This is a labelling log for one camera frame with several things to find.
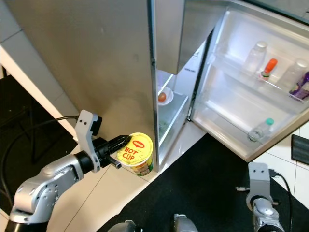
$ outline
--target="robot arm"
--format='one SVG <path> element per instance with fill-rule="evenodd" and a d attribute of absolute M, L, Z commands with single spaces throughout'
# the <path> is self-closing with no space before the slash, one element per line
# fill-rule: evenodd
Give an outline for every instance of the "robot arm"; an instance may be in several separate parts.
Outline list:
<path fill-rule="evenodd" d="M 46 231 L 59 197 L 82 180 L 85 173 L 96 173 L 110 163 L 116 168 L 121 167 L 110 154 L 124 147 L 131 137 L 121 135 L 109 142 L 102 138 L 92 141 L 91 136 L 97 135 L 101 121 L 101 117 L 81 111 L 75 130 L 83 151 L 50 163 L 18 188 L 6 232 Z"/>
<path fill-rule="evenodd" d="M 269 170 L 264 163 L 251 162 L 248 165 L 250 192 L 246 202 L 253 212 L 255 232 L 284 232 L 279 222 L 279 213 L 273 208 L 270 196 Z"/>

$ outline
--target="yellow lid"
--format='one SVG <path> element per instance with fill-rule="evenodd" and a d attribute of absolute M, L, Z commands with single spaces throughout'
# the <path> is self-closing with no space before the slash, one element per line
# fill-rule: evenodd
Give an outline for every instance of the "yellow lid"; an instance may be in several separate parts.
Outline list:
<path fill-rule="evenodd" d="M 130 142 L 117 151 L 117 159 L 124 165 L 135 165 L 145 161 L 153 152 L 153 142 L 148 135 L 133 133 Z"/>

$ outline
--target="purple bottle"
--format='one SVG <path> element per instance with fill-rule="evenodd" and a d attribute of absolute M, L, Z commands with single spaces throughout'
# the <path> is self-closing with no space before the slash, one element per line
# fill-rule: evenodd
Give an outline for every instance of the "purple bottle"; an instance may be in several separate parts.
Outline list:
<path fill-rule="evenodd" d="M 302 100 L 309 97 L 309 72 L 296 83 L 290 94 Z"/>

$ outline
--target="white wall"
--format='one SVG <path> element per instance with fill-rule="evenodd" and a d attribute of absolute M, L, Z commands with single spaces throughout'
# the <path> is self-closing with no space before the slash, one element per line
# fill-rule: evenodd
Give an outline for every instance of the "white wall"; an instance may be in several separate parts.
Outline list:
<path fill-rule="evenodd" d="M 78 111 L 53 77 L 40 55 L 0 0 L 0 64 L 54 118 L 77 115 Z M 74 122 L 59 122 L 75 136 Z"/>

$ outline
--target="water bottle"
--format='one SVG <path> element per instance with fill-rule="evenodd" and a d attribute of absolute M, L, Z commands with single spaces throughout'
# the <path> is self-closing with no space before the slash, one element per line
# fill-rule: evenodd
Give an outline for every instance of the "water bottle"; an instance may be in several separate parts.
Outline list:
<path fill-rule="evenodd" d="M 267 43 L 259 41 L 249 52 L 246 61 L 243 64 L 244 71 L 254 74 L 259 69 L 265 59 Z"/>
<path fill-rule="evenodd" d="M 263 138 L 269 133 L 270 127 L 272 124 L 274 124 L 274 122 L 275 120 L 272 118 L 266 119 L 265 122 L 262 122 L 248 133 L 248 138 L 253 142 L 257 142 L 259 139 Z"/>
<path fill-rule="evenodd" d="M 276 83 L 276 86 L 285 92 L 289 92 L 298 80 L 304 75 L 308 63 L 302 59 L 297 59 L 283 74 L 282 78 Z"/>

